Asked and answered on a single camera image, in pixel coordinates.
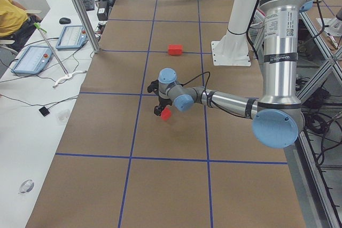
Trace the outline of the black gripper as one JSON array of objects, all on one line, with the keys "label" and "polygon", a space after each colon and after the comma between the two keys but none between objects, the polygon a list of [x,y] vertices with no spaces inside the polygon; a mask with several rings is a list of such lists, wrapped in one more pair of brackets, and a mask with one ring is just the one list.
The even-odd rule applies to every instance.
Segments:
[{"label": "black gripper", "polygon": [[168,105],[171,105],[171,99],[165,99],[162,97],[158,97],[159,105],[154,107],[154,114],[156,116],[161,116],[161,113],[164,111],[164,108],[166,108]]}]

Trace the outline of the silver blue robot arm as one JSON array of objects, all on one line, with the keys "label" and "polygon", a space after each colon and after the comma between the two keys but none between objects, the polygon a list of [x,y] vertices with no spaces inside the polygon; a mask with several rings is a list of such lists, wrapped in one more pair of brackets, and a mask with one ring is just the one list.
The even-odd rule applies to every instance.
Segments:
[{"label": "silver blue robot arm", "polygon": [[248,99],[206,87],[190,87],[177,80],[171,68],[160,71],[148,92],[159,98],[154,108],[161,115],[168,105],[179,111],[199,103],[238,117],[251,119],[258,141],[272,148],[293,144],[304,127],[301,101],[296,96],[299,13],[312,7],[313,0],[260,0],[265,14],[263,95]]}]

